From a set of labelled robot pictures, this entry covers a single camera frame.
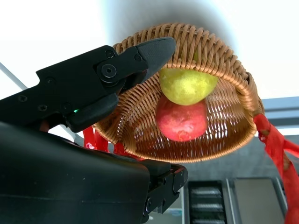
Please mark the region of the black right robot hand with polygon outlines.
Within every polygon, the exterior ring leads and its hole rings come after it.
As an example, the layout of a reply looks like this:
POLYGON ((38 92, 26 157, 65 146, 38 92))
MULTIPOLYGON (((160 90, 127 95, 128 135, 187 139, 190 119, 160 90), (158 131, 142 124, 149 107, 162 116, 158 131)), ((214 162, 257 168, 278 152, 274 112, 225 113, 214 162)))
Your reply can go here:
POLYGON ((87 149, 49 133, 78 133, 116 109, 119 94, 159 71, 171 37, 117 53, 88 51, 37 72, 39 84, 0 102, 3 224, 143 224, 179 197, 187 169, 87 149))

